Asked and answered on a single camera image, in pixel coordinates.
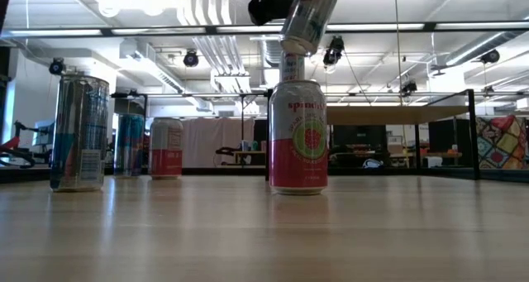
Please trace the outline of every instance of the can lid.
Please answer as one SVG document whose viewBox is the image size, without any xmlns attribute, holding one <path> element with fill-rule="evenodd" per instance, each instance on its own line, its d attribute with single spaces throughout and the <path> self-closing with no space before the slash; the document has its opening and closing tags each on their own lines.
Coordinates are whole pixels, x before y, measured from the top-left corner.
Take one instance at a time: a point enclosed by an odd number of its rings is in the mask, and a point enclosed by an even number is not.
<svg viewBox="0 0 529 282">
<path fill-rule="evenodd" d="M 311 55 L 317 51 L 317 46 L 296 36 L 284 36 L 281 40 L 281 47 L 285 52 L 295 55 Z"/>
<path fill-rule="evenodd" d="M 295 80 L 283 81 L 277 84 L 275 87 L 277 88 L 278 86 L 284 85 L 284 84 L 315 84 L 316 86 L 320 87 L 320 84 L 318 82 L 315 82 L 314 80 L 306 80 L 306 79 L 295 79 Z"/>
</svg>

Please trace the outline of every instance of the fluorescent light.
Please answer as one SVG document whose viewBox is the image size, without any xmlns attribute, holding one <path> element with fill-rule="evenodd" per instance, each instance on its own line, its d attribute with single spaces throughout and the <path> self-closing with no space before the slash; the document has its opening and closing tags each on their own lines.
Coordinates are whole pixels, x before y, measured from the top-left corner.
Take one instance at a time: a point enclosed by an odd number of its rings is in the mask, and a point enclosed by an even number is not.
<svg viewBox="0 0 529 282">
<path fill-rule="evenodd" d="M 349 93 L 324 93 L 327 97 L 347 97 Z"/>
<path fill-rule="evenodd" d="M 421 30 L 424 27 L 422 23 L 398 24 L 399 30 Z M 397 24 L 335 24 L 327 25 L 328 31 L 396 31 Z"/>
<path fill-rule="evenodd" d="M 102 36 L 100 30 L 5 30 L 2 37 Z"/>
<path fill-rule="evenodd" d="M 203 27 L 176 27 L 176 28 L 131 28 L 131 29 L 111 29 L 114 35 L 160 35 L 160 34 L 203 34 L 206 29 Z"/>
<path fill-rule="evenodd" d="M 328 107 L 346 107 L 349 106 L 349 103 L 328 103 Z"/>
<path fill-rule="evenodd" d="M 182 94 L 152 94 L 152 95 L 149 95 L 147 94 L 147 96 L 149 96 L 149 98 L 181 98 L 183 97 Z"/>
<path fill-rule="evenodd" d="M 236 93 L 213 93 L 213 94 L 190 94 L 190 97 L 208 97 L 208 98 L 237 98 L 240 97 L 239 94 Z"/>
<path fill-rule="evenodd" d="M 251 33 L 251 32 L 279 32 L 283 26 L 219 26 L 219 33 Z"/>
<path fill-rule="evenodd" d="M 439 23 L 436 30 L 479 30 L 479 29 L 529 28 L 529 22 L 445 22 Z"/>
</svg>

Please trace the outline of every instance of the gripped can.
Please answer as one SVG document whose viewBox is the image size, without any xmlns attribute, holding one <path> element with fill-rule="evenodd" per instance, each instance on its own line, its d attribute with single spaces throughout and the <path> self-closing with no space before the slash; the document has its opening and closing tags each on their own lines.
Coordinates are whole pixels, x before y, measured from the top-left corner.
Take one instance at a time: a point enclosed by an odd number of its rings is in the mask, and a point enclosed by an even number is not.
<svg viewBox="0 0 529 282">
<path fill-rule="evenodd" d="M 109 84 L 86 75 L 59 82 L 50 187 L 90 191 L 103 186 Z"/>
<path fill-rule="evenodd" d="M 182 175 L 183 123 L 157 117 L 150 125 L 149 174 L 153 179 L 175 179 Z"/>
<path fill-rule="evenodd" d="M 280 82 L 305 79 L 305 57 L 302 55 L 283 52 L 280 68 Z"/>
<path fill-rule="evenodd" d="M 309 80 L 278 84 L 270 99 L 270 186 L 319 194 L 327 186 L 326 101 Z"/>
<path fill-rule="evenodd" d="M 326 30 L 337 0 L 294 0 L 281 30 L 283 50 L 313 55 Z"/>
<path fill-rule="evenodd" d="M 114 175 L 141 174 L 144 126 L 145 119 L 139 114 L 119 115 L 114 150 Z"/>
</svg>

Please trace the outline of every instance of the spindrift can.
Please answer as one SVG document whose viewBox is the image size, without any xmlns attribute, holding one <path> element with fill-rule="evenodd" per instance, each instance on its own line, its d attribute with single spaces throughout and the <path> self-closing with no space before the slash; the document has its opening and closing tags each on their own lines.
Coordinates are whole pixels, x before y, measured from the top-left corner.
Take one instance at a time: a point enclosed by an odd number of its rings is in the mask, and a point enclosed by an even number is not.
<svg viewBox="0 0 529 282">
<path fill-rule="evenodd" d="M 288 53 L 313 55 L 337 0 L 294 0 L 281 30 L 281 46 Z"/>
<path fill-rule="evenodd" d="M 108 98 L 104 80 L 84 75 L 61 78 L 50 177 L 54 191 L 102 187 Z"/>
<path fill-rule="evenodd" d="M 157 117 L 150 125 L 149 173 L 153 179 L 182 175 L 183 124 L 171 117 Z"/>
<path fill-rule="evenodd" d="M 319 194 L 327 186 L 326 104 L 312 81 L 280 83 L 270 99 L 270 186 Z"/>
<path fill-rule="evenodd" d="M 144 124 L 145 120 L 141 115 L 119 115 L 114 150 L 114 175 L 141 174 Z"/>
<path fill-rule="evenodd" d="M 281 82 L 305 79 L 305 57 L 283 52 L 279 77 Z"/>
</svg>

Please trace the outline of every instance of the can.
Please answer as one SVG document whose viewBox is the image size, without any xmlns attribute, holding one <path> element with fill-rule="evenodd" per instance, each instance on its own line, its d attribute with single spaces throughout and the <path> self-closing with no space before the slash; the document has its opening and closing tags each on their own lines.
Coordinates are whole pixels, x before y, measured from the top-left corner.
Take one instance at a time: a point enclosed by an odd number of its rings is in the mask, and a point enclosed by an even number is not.
<svg viewBox="0 0 529 282">
<path fill-rule="evenodd" d="M 305 79 L 305 57 L 302 55 L 281 54 L 280 82 Z"/>
<path fill-rule="evenodd" d="M 337 0 L 294 0 L 283 29 L 283 50 L 296 55 L 313 55 L 329 22 Z"/>
<path fill-rule="evenodd" d="M 59 81 L 50 187 L 90 191 L 103 186 L 107 149 L 108 82 L 86 75 Z"/>
<path fill-rule="evenodd" d="M 157 117 L 150 125 L 149 174 L 153 179 L 176 179 L 182 175 L 183 123 Z"/>
<path fill-rule="evenodd" d="M 270 98 L 270 187 L 319 194 L 327 186 L 326 101 L 309 80 L 278 84 Z"/>
<path fill-rule="evenodd" d="M 145 119 L 142 115 L 134 113 L 119 115 L 114 150 L 114 175 L 141 174 L 144 126 Z"/>
</svg>

